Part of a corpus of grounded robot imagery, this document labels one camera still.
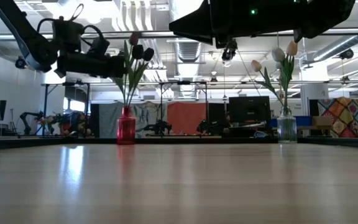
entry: clear glass vase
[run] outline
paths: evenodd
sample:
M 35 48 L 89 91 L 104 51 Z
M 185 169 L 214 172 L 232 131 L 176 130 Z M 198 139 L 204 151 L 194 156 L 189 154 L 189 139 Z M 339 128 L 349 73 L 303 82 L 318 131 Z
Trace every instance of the clear glass vase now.
M 135 144 L 135 127 L 136 118 L 132 117 L 131 107 L 123 107 L 122 115 L 118 119 L 117 144 Z
M 279 144 L 298 142 L 296 119 L 289 108 L 282 108 L 281 116 L 277 118 L 277 134 Z

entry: wooden table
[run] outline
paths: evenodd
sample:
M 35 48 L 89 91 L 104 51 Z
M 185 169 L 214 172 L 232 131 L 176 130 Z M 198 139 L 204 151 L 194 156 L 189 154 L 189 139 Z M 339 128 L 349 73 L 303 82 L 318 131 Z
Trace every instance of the wooden table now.
M 100 144 L 3 150 L 0 223 L 358 223 L 358 148 Z

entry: red glass vase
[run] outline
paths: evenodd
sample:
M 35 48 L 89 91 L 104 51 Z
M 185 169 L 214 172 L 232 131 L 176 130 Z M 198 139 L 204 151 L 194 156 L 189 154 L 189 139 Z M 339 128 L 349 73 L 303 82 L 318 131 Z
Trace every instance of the red glass vase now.
M 125 106 L 122 115 L 118 119 L 117 144 L 135 144 L 136 118 L 132 117 L 131 107 Z

